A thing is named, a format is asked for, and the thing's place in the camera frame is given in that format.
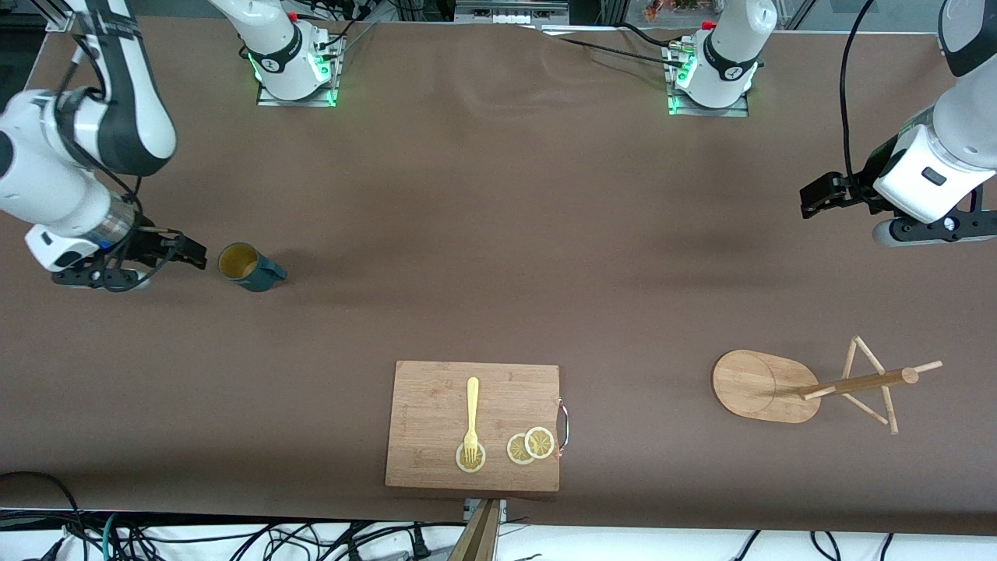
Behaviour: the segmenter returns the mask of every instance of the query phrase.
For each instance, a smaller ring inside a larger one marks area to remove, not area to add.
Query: metal frame
[[[687,38],[689,38],[689,36],[683,38],[683,45],[686,44]],[[688,51],[676,51],[668,47],[662,47],[661,56],[665,60],[674,60],[688,65],[689,57],[691,55]],[[748,117],[747,93],[741,94],[738,101],[734,102],[734,105],[731,105],[730,107],[724,107],[721,109],[703,107],[702,105],[694,102],[692,98],[689,97],[689,94],[685,93],[675,85],[680,74],[684,72],[684,69],[668,65],[662,66],[665,69],[665,89],[668,92],[669,115],[693,115],[696,117]]]
[[[63,0],[31,0],[38,8],[45,21],[45,31],[50,33],[65,33],[73,25],[73,10]]]
[[[293,101],[275,98],[263,87],[257,76],[256,81],[260,82],[260,85],[256,92],[256,105],[261,107],[336,107],[339,101],[339,81],[343,76],[343,60],[346,56],[346,39],[345,35],[339,36],[332,45],[327,47],[327,51],[322,53],[322,55],[330,57],[327,64],[332,78],[319,86],[310,96]]]

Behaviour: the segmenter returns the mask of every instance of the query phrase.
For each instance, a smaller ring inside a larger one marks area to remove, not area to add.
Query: cutting board handle
[[[561,442],[560,448],[557,449],[557,457],[559,458],[564,455],[564,448],[567,447],[567,439],[569,436],[568,427],[570,425],[567,420],[567,405],[564,404],[563,397],[559,397],[557,399],[557,406],[560,408],[561,412],[564,413],[564,441]]]

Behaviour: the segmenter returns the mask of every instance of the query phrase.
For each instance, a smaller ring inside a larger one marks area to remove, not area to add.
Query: mug
[[[270,290],[278,281],[287,279],[283,267],[246,242],[236,242],[222,250],[218,255],[218,270],[223,277],[250,292]]]

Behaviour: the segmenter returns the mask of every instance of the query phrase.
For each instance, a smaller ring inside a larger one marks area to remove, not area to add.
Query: robotic arm
[[[204,247],[157,229],[134,194],[123,198],[96,170],[144,177],[176,147],[172,122],[146,58],[127,0],[68,0],[82,37],[74,67],[86,55],[101,88],[28,90],[0,115],[0,209],[32,223],[25,241],[60,284],[123,290],[142,274],[121,261],[160,268],[182,261],[204,269]],[[110,270],[108,259],[119,266]]]
[[[946,0],[939,39],[955,86],[877,148],[854,178],[837,172],[800,190],[805,219],[866,203],[894,213],[873,237],[894,246],[989,240],[997,213],[981,185],[997,170],[997,0]],[[972,194],[969,211],[955,206]]]
[[[273,97],[300,100],[332,79],[330,47],[341,37],[330,41],[327,30],[291,21],[280,0],[208,1],[235,26],[256,79]]]
[[[692,36],[689,69],[676,86],[699,105],[729,107],[751,88],[762,47],[776,29],[772,0],[733,0],[713,29]]]

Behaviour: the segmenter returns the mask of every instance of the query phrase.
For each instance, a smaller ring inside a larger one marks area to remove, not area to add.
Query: white floor
[[[208,536],[244,534],[261,526],[165,527],[149,532],[150,536],[188,539]],[[288,530],[297,525],[288,525]],[[315,526],[323,540],[337,537],[346,524]],[[453,546],[461,533],[458,527],[426,528],[424,535],[430,549]],[[540,554],[537,561],[731,561],[751,532],[745,530],[674,530],[633,528],[584,528],[559,526],[521,526],[507,524],[501,529],[497,561],[519,561]],[[0,532],[0,561],[37,559],[62,535],[60,531]],[[878,561],[883,534],[835,533],[842,561]],[[242,539],[203,544],[160,544],[166,561],[224,561],[241,545]],[[243,561],[262,559],[266,539],[257,541]],[[372,542],[360,549],[365,561],[395,559],[411,551],[406,533]],[[102,559],[91,547],[91,559]],[[338,553],[329,559],[335,559]],[[82,559],[79,540],[63,546],[59,561]],[[997,537],[898,534],[890,545],[889,561],[992,561],[997,559]],[[746,561],[823,561],[807,532],[764,531],[755,541]],[[273,561],[308,561],[305,551],[283,547]]]

